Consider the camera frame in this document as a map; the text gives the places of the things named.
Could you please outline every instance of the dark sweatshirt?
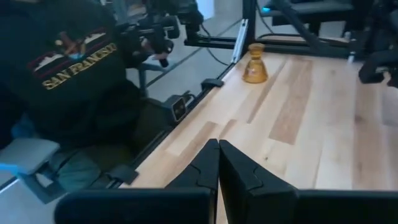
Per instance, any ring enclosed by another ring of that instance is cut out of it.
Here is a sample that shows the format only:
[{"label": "dark sweatshirt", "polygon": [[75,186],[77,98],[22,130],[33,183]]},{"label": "dark sweatshirt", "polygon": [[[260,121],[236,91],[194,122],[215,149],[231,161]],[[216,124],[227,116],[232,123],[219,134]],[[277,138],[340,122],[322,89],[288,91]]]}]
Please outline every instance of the dark sweatshirt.
[{"label": "dark sweatshirt", "polygon": [[103,6],[11,1],[0,12],[0,32],[0,149],[22,113],[42,138],[66,147],[133,130],[141,101],[125,68],[137,61]]}]

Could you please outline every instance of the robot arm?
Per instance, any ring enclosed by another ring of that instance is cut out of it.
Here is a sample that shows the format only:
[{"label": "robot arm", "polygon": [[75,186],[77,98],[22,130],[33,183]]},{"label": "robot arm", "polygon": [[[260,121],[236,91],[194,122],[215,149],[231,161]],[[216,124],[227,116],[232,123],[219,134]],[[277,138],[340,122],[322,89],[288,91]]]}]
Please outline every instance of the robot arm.
[{"label": "robot arm", "polygon": [[365,50],[370,53],[359,71],[362,83],[380,83],[388,71],[389,86],[398,88],[398,0],[379,0],[373,5]]},{"label": "robot arm", "polygon": [[[141,47],[142,38],[146,38],[155,54],[169,54],[174,47],[171,39],[180,37],[178,20],[185,26],[187,35],[196,34],[203,23],[195,0],[142,0],[142,3],[146,7],[146,16],[135,24],[119,26],[120,32],[134,49]],[[167,67],[169,63],[167,59],[162,59],[160,64]]]}]

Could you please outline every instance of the cable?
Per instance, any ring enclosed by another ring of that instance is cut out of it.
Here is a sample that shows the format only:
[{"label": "cable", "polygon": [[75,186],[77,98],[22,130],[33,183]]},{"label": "cable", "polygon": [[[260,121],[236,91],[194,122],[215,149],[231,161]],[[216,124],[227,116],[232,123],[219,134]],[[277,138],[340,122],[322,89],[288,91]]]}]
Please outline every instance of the cable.
[{"label": "cable", "polygon": [[266,37],[266,36],[268,36],[268,35],[269,35],[269,34],[262,34],[262,35],[258,36],[257,39],[261,39],[261,38]]},{"label": "cable", "polygon": [[[205,33],[207,34],[207,36],[209,37],[209,40],[211,40],[211,35],[210,32],[205,28],[205,26],[203,24],[200,24],[200,27],[203,29],[203,31],[205,31]],[[220,64],[226,65],[228,66],[227,63],[222,62],[220,59],[218,59],[212,52],[211,50],[207,47],[206,48],[207,52],[209,52],[209,54]]]},{"label": "cable", "polygon": [[183,93],[181,95],[181,97],[185,100],[186,103],[188,103],[190,100],[197,100],[197,96],[195,96],[194,94],[191,93],[190,90],[186,91],[185,93]]},{"label": "cable", "polygon": [[269,25],[265,22],[264,18],[261,16],[261,8],[259,5],[259,1],[256,1],[256,7],[257,7],[257,13],[260,16],[261,22],[265,25],[265,27],[268,29],[268,31],[273,34],[274,31],[272,31],[272,29],[269,27]]}]

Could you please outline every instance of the metal frame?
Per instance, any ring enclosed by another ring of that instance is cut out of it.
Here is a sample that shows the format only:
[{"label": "metal frame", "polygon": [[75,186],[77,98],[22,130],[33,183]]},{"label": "metal frame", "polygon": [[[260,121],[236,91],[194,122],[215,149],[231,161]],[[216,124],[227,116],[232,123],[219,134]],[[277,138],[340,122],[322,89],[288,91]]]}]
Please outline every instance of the metal frame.
[{"label": "metal frame", "polygon": [[232,52],[231,63],[237,63],[241,59],[244,41],[248,34],[248,19],[242,19],[239,28],[238,37],[236,38],[234,51]]},{"label": "metal frame", "polygon": [[[246,38],[244,41],[244,48],[241,56],[243,56],[248,49],[248,45],[254,42],[265,44],[264,51],[280,54],[298,54],[298,55],[311,55],[319,57],[333,57],[333,58],[348,58],[349,56],[355,55],[357,58],[361,55],[356,55],[355,49],[357,44],[357,38],[351,38],[351,40],[339,41],[339,40],[328,40],[320,39],[316,35],[312,34],[307,28],[305,28],[303,22],[300,21],[298,15],[284,0],[272,0],[274,6],[283,14],[284,20],[292,24],[299,35],[291,34],[269,34],[267,39],[257,39],[255,34],[256,26],[256,4],[257,0],[243,0],[243,19],[248,20]],[[301,37],[301,41],[288,41],[278,40],[272,37]],[[220,49],[233,49],[236,38],[230,37],[205,37],[202,35],[193,35],[192,33],[187,34],[187,40],[185,45],[196,46],[196,47],[211,47]]]}]

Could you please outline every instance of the black cable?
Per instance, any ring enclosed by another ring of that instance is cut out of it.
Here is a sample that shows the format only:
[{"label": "black cable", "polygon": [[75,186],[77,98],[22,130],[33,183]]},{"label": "black cable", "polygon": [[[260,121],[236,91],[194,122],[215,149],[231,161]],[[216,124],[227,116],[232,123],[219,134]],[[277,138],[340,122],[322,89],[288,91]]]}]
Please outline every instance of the black cable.
[{"label": "black cable", "polygon": [[[205,31],[205,33],[207,34],[209,40],[211,40],[211,35],[210,32],[205,28],[205,26],[203,24],[200,24],[200,27],[203,29],[203,31]],[[226,65],[228,66],[227,63],[222,62],[220,59],[218,59],[212,52],[211,50],[207,47],[206,48],[207,52],[209,52],[209,54],[220,64]]]},{"label": "black cable", "polygon": [[265,22],[264,18],[261,16],[261,8],[260,8],[260,5],[259,5],[259,2],[258,2],[258,1],[256,1],[256,7],[257,7],[257,13],[258,13],[259,16],[260,16],[261,22],[265,25],[265,27],[268,29],[268,31],[269,31],[271,34],[273,34],[274,31],[272,31],[271,27],[269,27],[269,25]]},{"label": "black cable", "polygon": [[269,34],[262,34],[262,35],[258,36],[257,39],[261,39],[261,38],[266,37],[266,36],[268,36],[268,35],[269,35]]}]

